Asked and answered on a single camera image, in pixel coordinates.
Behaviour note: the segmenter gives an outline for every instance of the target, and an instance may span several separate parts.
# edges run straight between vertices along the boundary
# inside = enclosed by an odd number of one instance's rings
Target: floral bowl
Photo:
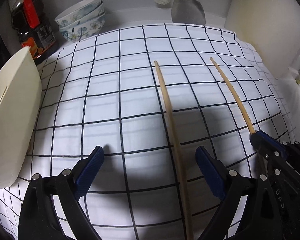
[[[59,28],[66,27],[95,10],[101,3],[102,0],[83,0],[60,13],[55,22]]]
[[[94,9],[92,12],[88,13],[86,16],[83,16],[81,19],[76,20],[75,22],[69,24],[66,27],[62,27],[59,28],[60,32],[64,32],[70,28],[74,28],[79,24],[83,24],[85,22],[87,22],[88,20],[91,20],[93,18],[96,18],[98,16],[100,16],[101,14],[103,14],[105,12],[104,8],[103,8],[103,2],[96,8]]]
[[[99,33],[105,24],[106,13],[93,18],[85,23],[61,32],[62,36],[68,41],[80,41]]]

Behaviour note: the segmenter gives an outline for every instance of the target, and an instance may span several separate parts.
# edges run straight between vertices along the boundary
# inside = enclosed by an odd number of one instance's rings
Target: checkered tablecloth
[[[219,199],[195,163],[195,149],[204,145],[227,168],[256,177],[248,128],[210,57],[232,82],[255,129],[280,142],[294,141],[275,79],[255,49],[233,32],[157,24],[103,33],[53,54],[40,70],[42,100],[32,149],[16,182],[0,189],[0,222],[6,230],[18,235],[34,173],[57,175],[100,145],[105,161],[79,202],[102,239],[184,239],[157,60],[183,150],[197,239]],[[245,200],[227,237],[235,233]],[[57,197],[54,203],[63,230],[74,238]]]

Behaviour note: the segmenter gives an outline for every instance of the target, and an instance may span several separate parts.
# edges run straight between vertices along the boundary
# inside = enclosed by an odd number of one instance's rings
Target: red bottle handle
[[[32,29],[37,27],[40,24],[40,21],[32,0],[23,0],[23,10],[25,12],[29,26]]]

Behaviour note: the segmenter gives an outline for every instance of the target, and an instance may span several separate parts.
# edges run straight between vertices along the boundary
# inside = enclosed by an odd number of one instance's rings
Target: blue gripper pad
[[[274,138],[272,138],[270,135],[266,134],[265,132],[263,132],[261,130],[257,131],[256,134],[261,136],[266,142],[268,142],[271,146],[273,146],[280,153],[280,155],[283,159],[287,160],[288,155],[286,154],[286,150],[281,143],[279,143]]]
[[[206,179],[206,182],[209,185],[213,195],[215,197],[220,198],[220,200],[222,201],[226,197],[226,192],[225,192],[226,176],[220,174],[217,169],[221,169],[222,171],[223,169],[225,169],[226,172],[227,169],[224,167],[221,161],[212,159],[212,157],[209,155],[209,153],[203,146],[197,148],[195,152],[195,160],[202,172],[202,175]]]
[[[88,163],[82,169],[82,172],[76,179],[76,191],[74,192],[74,197],[77,201],[83,196],[85,196],[96,177],[101,165],[103,164],[103,160],[105,154],[103,152],[102,147],[96,147],[91,153],[93,156],[90,158]]]

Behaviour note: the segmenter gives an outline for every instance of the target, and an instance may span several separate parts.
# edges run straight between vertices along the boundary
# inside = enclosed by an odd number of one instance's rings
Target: dark liquid bottle
[[[21,46],[30,46],[36,65],[58,49],[57,39],[43,7],[42,0],[16,0],[11,12],[12,28],[17,30]]]

